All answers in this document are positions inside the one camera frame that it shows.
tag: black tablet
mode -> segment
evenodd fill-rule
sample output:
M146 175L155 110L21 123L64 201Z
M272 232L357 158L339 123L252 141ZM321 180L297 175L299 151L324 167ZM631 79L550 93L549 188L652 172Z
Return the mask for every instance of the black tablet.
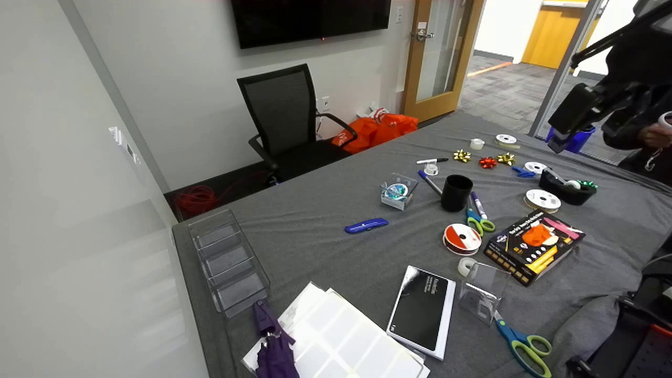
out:
M407 267L386 333L430 356L444 359L455 280Z

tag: floor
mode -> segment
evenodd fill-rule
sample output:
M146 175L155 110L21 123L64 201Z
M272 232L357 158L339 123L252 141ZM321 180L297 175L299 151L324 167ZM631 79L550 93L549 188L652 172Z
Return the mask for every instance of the floor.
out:
M554 69L511 62L499 56L475 53L469 62L469 77L462 85L461 108L499 123L502 130L528 135L549 93L552 75ZM561 85L559 99L565 99L565 95L579 82L591 85L596 79L570 75ZM538 135L544 138L549 135L549 125L541 125ZM628 154L628 151L607 146L601 130L589 138L581 153L610 164L617 164Z

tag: scissors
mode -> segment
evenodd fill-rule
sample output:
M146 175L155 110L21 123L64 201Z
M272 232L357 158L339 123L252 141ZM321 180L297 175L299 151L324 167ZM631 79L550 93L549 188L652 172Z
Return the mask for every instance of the scissors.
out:
M502 318L499 310L494 315L499 333L506 338L508 349L519 359L519 363L538 378L552 378L550 368L541 356L550 355L552 343L538 333L526 335Z
M482 199L475 193L470 193L470 199L477 208L467 208L467 225L473 226L480 235L494 232L498 226L487 217Z

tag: white wall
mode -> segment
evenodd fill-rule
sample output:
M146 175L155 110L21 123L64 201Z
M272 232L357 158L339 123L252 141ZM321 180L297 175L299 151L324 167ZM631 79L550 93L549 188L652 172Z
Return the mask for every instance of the white wall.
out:
M174 217L64 11L0 1L0 45L0 376L205 376Z
M625 23L633 21L634 12L634 3L638 0L617 0L617 1L610 1L603 16L599 18L591 40L586 45L591 45L592 42L596 40L603 40L606 35L614 34L615 30L623 26ZM610 55L612 48L594 55L592 59L579 62L579 67L576 69L576 73L579 70L589 70L589 73L596 73L596 75L607 75L610 69L607 69L607 55Z
M371 101L397 106L404 85L412 0L393 0L386 32L252 51L237 48L229 0L73 1L170 188L258 161L240 75L309 62L344 120Z
M541 0L485 0L475 51L505 55L519 62L539 7Z

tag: person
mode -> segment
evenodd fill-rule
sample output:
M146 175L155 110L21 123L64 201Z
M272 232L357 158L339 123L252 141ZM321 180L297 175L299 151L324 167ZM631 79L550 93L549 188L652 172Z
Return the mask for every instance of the person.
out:
M672 85L652 90L643 110L615 110L603 138L615 149L638 149L622 167L672 185Z

